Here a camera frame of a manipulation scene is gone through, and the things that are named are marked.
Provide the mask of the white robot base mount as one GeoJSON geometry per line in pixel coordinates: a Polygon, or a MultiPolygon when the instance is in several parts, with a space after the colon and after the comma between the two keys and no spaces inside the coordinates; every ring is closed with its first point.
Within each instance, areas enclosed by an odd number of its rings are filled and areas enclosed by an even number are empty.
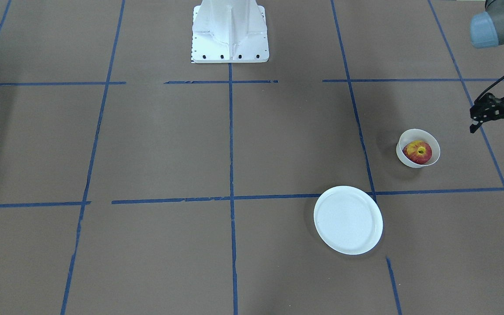
{"type": "Polygon", "coordinates": [[[265,63],[266,10],[256,0],[203,0],[192,11],[193,63],[265,63]]]}

